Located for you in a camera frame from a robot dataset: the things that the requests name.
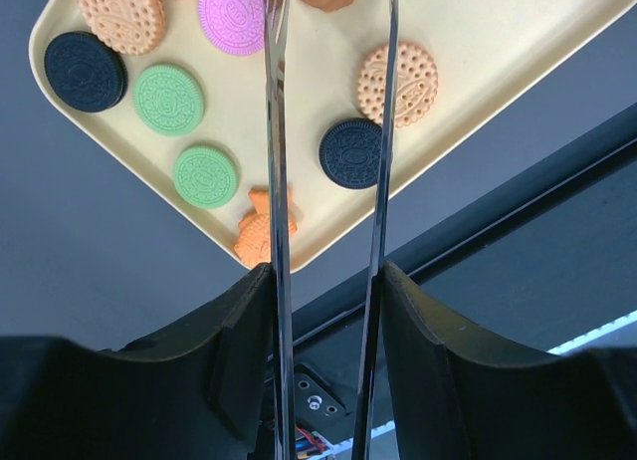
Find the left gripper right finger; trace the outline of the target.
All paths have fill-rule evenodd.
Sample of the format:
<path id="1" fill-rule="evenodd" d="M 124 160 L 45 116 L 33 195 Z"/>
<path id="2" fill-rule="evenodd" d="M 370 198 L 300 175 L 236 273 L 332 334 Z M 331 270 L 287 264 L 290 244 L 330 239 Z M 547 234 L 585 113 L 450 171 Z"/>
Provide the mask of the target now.
<path id="1" fill-rule="evenodd" d="M 399 0 L 389 0 L 382 142 L 351 455 L 369 456 L 376 360 L 409 459 L 632 459 L 636 352 L 553 355 L 499 336 L 427 296 L 385 259 Z"/>

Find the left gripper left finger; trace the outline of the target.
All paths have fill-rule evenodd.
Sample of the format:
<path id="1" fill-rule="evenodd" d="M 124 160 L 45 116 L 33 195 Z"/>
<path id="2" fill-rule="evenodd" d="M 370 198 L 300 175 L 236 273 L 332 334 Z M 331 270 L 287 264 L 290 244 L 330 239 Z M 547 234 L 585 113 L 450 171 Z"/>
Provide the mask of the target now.
<path id="1" fill-rule="evenodd" d="M 285 130 L 290 0 L 265 2 L 272 260 L 122 351 L 54 337 L 1 342 L 5 459 L 244 459 L 275 368 L 274 455 L 296 455 Z"/>

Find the orange fish cookie lower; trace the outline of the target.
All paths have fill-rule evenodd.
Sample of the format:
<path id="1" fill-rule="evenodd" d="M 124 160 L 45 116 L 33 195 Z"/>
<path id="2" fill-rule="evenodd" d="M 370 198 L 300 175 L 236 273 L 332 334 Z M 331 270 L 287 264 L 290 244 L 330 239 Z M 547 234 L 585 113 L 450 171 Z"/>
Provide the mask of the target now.
<path id="1" fill-rule="evenodd" d="M 240 262 L 254 268 L 271 261 L 271 220 L 269 192 L 253 188 L 248 196 L 253 210 L 239 222 L 239 236 L 234 251 Z"/>

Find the green sandwich cookie lower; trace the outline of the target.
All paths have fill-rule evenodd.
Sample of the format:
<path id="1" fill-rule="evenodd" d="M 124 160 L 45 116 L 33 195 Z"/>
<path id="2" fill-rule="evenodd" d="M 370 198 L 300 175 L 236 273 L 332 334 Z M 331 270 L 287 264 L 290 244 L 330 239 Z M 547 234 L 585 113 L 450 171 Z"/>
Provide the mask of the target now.
<path id="1" fill-rule="evenodd" d="M 193 145 L 177 156 L 172 180 L 175 190 L 187 203 L 202 209 L 216 209 L 236 194 L 239 170 L 225 151 L 209 145 Z"/>

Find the green sandwich cookie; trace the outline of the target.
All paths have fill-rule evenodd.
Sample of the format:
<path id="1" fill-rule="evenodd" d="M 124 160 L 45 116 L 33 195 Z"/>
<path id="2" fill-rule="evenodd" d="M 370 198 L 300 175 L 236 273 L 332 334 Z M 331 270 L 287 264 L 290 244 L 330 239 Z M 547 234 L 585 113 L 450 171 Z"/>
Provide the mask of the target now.
<path id="1" fill-rule="evenodd" d="M 175 190 L 187 203 L 202 209 L 216 209 L 236 194 L 239 170 L 225 151 L 209 145 L 193 145 L 177 156 L 172 180 Z"/>
<path id="2" fill-rule="evenodd" d="M 145 68 L 133 84 L 132 99 L 139 119 L 165 136 L 189 134 L 205 112 L 200 84 L 187 70 L 172 64 Z"/>

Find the black sandwich cookie lower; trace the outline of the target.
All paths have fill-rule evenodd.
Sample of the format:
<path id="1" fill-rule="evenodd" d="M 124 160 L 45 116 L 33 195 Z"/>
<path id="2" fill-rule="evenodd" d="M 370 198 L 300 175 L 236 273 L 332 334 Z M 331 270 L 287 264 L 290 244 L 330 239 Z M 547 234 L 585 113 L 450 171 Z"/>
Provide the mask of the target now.
<path id="1" fill-rule="evenodd" d="M 333 124 L 322 136 L 318 160 L 336 185 L 361 190 L 377 183 L 382 128 L 366 118 Z"/>

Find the black sandwich cookie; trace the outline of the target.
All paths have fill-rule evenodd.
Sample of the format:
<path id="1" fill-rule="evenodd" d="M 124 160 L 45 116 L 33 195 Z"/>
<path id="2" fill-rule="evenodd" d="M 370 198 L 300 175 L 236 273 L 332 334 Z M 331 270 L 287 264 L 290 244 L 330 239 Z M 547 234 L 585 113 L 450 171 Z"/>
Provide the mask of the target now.
<path id="1" fill-rule="evenodd" d="M 382 128 L 366 118 L 333 124 L 322 136 L 318 160 L 336 185 L 361 190 L 377 183 Z"/>
<path id="2" fill-rule="evenodd" d="M 44 68 L 54 93 L 83 113 L 111 109 L 127 92 L 128 75 L 121 56 L 89 32 L 55 37 L 46 48 Z"/>

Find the green sandwich cookie upper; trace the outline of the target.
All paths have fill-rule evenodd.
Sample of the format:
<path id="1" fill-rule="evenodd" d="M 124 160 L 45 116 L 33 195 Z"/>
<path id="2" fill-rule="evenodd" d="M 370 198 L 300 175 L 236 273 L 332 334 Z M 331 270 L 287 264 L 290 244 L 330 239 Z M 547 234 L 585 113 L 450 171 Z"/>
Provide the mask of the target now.
<path id="1" fill-rule="evenodd" d="M 145 68 L 133 84 L 132 99 L 139 119 L 165 136 L 189 134 L 205 112 L 200 84 L 187 70 L 172 64 Z"/>

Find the yellow cookie tray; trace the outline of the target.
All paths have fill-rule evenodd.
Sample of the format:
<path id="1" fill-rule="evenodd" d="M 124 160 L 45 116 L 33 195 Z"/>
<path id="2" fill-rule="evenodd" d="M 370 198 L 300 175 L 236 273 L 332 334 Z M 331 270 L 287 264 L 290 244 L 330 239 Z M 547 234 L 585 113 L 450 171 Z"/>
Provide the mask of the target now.
<path id="1" fill-rule="evenodd" d="M 588 43 L 636 0 L 399 0 L 399 37 L 428 51 L 438 91 L 432 108 L 394 134 L 390 190 L 400 192 Z M 131 78 L 158 63 L 175 64 L 199 82 L 205 114 L 181 137 L 152 131 L 131 98 L 86 114 L 66 105 L 45 75 L 45 51 L 58 35 L 83 31 L 77 0 L 49 0 L 29 40 L 34 78 L 48 101 L 224 251 L 231 252 L 248 191 L 268 184 L 265 64 L 262 54 L 227 55 L 201 29 L 198 0 L 164 4 L 167 33 L 143 56 L 125 56 Z M 335 122 L 359 113 L 356 79 L 366 55 L 386 43 L 389 0 L 354 0 L 325 13 L 292 0 L 286 51 L 288 181 L 299 230 L 291 240 L 298 271 L 374 208 L 373 189 L 349 190 L 319 166 L 319 141 Z M 188 146 L 209 144 L 236 162 L 240 184 L 225 206 L 204 210 L 174 188 L 172 166 Z"/>

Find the tan biscuit lower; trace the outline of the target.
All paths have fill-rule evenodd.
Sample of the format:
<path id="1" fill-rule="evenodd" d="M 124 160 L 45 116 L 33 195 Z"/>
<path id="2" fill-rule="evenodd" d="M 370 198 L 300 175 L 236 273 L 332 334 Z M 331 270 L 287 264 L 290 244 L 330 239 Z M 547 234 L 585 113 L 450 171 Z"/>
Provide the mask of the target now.
<path id="1" fill-rule="evenodd" d="M 367 54 L 358 73 L 356 94 L 362 113 L 382 124 L 389 45 Z M 413 42 L 399 41 L 396 55 L 394 124 L 398 128 L 419 121 L 438 94 L 437 66 L 429 52 Z"/>

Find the tan biscuit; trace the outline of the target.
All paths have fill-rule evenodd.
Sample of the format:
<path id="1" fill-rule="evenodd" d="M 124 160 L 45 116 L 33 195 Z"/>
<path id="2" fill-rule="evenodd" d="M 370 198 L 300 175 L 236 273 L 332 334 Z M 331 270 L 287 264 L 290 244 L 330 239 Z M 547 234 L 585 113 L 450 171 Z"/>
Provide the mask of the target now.
<path id="1" fill-rule="evenodd" d="M 382 124 L 389 45 L 367 54 L 358 73 L 356 94 L 362 113 Z M 419 121 L 438 94 L 437 66 L 429 52 L 413 42 L 399 41 L 396 55 L 394 124 L 398 128 Z"/>
<path id="2" fill-rule="evenodd" d="M 146 55 L 166 34 L 161 0 L 76 1 L 93 34 L 120 54 Z"/>

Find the black sandwich cookie upper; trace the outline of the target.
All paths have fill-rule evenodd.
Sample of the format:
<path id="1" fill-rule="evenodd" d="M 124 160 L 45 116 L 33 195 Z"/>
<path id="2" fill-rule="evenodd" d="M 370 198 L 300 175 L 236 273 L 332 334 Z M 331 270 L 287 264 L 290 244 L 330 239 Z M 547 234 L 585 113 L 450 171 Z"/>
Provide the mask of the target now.
<path id="1" fill-rule="evenodd" d="M 46 48 L 44 68 L 54 93 L 83 113 L 111 109 L 127 92 L 128 75 L 121 56 L 89 32 L 55 37 Z"/>

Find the pink sandwich cookie lower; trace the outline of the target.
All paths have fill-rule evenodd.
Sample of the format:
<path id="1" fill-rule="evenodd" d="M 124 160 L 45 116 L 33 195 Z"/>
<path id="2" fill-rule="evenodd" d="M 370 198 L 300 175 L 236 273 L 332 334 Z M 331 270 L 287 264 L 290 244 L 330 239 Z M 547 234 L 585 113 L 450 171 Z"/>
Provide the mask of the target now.
<path id="1" fill-rule="evenodd" d="M 198 0 L 201 28 L 222 52 L 239 57 L 264 49 L 263 0 Z"/>

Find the tan biscuit top left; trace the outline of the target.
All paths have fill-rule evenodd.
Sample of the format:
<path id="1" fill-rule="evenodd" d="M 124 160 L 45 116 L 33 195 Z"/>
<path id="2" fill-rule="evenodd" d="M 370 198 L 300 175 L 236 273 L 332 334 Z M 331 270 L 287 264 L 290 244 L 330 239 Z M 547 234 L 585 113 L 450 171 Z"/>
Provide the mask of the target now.
<path id="1" fill-rule="evenodd" d="M 166 34 L 161 0 L 76 1 L 93 34 L 120 54 L 146 55 Z"/>

